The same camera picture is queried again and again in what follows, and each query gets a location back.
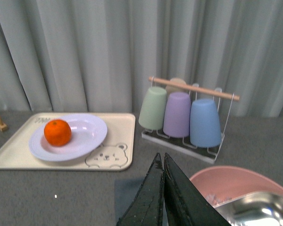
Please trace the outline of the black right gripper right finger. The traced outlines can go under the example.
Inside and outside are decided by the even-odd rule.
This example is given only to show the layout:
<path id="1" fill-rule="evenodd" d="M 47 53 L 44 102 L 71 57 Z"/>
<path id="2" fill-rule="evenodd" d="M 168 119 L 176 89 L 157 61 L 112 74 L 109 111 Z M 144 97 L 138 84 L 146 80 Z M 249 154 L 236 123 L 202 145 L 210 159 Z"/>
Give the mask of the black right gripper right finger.
<path id="1" fill-rule="evenodd" d="M 169 154 L 164 157 L 164 199 L 170 226 L 228 226 Z"/>

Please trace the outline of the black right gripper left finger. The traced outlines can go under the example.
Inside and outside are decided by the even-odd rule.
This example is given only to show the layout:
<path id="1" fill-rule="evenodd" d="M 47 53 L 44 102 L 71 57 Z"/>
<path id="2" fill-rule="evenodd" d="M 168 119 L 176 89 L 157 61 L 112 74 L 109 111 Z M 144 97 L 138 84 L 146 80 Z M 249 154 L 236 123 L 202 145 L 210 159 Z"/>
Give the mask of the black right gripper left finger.
<path id="1" fill-rule="evenodd" d="M 156 153 L 135 198 L 122 217 L 119 218 L 117 225 L 163 225 L 164 181 L 161 155 Z"/>

